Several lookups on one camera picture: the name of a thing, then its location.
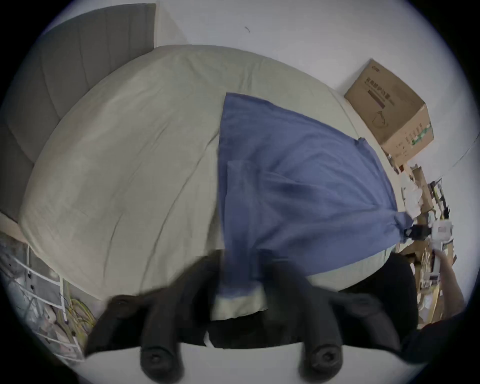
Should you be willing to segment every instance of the blue cloth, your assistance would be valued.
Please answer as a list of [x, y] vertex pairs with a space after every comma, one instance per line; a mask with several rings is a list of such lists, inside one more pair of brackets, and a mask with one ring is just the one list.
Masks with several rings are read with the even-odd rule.
[[260, 250], [309, 276], [372, 256], [413, 224], [365, 139], [255, 97], [225, 97], [218, 182], [225, 296], [261, 278]]

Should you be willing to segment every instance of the cardboard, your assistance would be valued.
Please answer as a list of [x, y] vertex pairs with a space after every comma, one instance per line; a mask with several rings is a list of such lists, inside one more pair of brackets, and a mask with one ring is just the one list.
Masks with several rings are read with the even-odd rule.
[[397, 164], [406, 163], [433, 141], [425, 102], [374, 60], [370, 60], [345, 99]]
[[434, 207], [432, 194], [430, 193], [428, 183], [425, 179], [425, 175], [423, 174], [421, 167], [412, 169], [412, 173], [413, 173], [413, 177], [415, 178], [415, 183], [422, 190], [422, 195], [421, 195], [422, 205], [420, 207], [420, 210], [422, 213], [426, 213], [432, 210]]

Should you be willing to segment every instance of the bed frame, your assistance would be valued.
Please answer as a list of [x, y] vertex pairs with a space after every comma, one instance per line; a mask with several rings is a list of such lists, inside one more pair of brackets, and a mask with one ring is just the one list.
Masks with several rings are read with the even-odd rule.
[[0, 213], [18, 222], [33, 166], [51, 133], [100, 80], [154, 48], [155, 4], [70, 19], [38, 38], [0, 108]]

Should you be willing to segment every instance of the beige bed sheet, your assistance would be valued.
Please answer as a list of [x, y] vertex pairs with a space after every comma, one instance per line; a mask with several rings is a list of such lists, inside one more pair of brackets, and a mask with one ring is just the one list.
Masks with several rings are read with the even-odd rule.
[[[20, 226], [35, 253], [90, 295], [106, 299], [168, 284], [222, 247], [217, 146], [226, 92], [248, 94], [365, 137], [404, 210], [399, 180], [351, 106], [278, 61], [213, 46], [160, 47], [111, 73], [67, 113], [28, 183]], [[313, 284], [345, 288], [380, 268], [389, 250]], [[214, 317], [264, 307], [262, 292], [218, 300]]]

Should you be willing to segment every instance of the clutter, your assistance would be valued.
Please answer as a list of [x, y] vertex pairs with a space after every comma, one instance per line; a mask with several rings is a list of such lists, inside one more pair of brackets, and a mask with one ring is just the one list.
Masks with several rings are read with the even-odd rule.
[[425, 102], [374, 60], [345, 94], [396, 164], [404, 164], [433, 141]]
[[430, 193], [430, 189], [428, 183], [425, 179], [425, 175], [421, 167], [412, 169], [413, 176], [415, 177], [416, 184], [422, 189], [422, 205], [421, 205], [421, 212], [425, 213], [433, 209], [433, 200], [432, 195]]
[[410, 217], [419, 216], [421, 214], [420, 201], [422, 189], [410, 179], [406, 172], [400, 173], [400, 184], [406, 212]]

